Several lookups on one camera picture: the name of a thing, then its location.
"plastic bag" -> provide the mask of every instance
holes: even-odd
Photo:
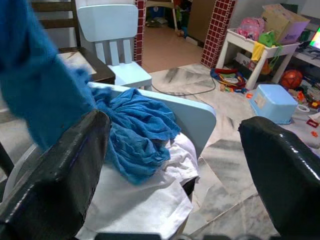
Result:
[[[265,21],[260,17],[246,17],[242,20],[236,32],[246,39],[257,41],[259,35],[265,30]]]

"white towel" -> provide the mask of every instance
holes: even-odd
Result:
[[[170,238],[188,217],[192,204],[182,185],[198,176],[195,147],[179,134],[167,147],[171,159],[145,184],[134,186],[104,164],[80,240],[97,233],[158,233]]]

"wooden frame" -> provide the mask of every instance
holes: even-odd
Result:
[[[81,47],[76,0],[68,2],[32,2],[31,5],[33,10],[38,13],[72,12],[72,18],[43,19],[39,21],[44,29],[74,28],[76,47],[60,48],[60,53],[80,52],[96,71],[95,74],[92,74],[94,82],[115,84],[116,75],[110,70],[110,68],[100,61],[93,53],[84,47]]]

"red ball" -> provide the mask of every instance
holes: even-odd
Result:
[[[280,84],[288,89],[296,89],[302,82],[303,75],[298,70],[285,71],[281,77]]]

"blue towel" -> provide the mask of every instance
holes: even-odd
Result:
[[[112,121],[106,160],[133,184],[151,177],[170,158],[164,141],[180,132],[172,111],[162,102],[131,88],[111,99],[111,89],[92,91],[97,108]]]
[[[27,121],[44,150],[97,108],[112,120],[106,161],[141,184],[170,158],[164,141],[180,131],[163,103],[129,89],[111,100],[111,89],[90,89],[82,69],[69,69],[25,0],[0,0],[0,86],[16,116]]]

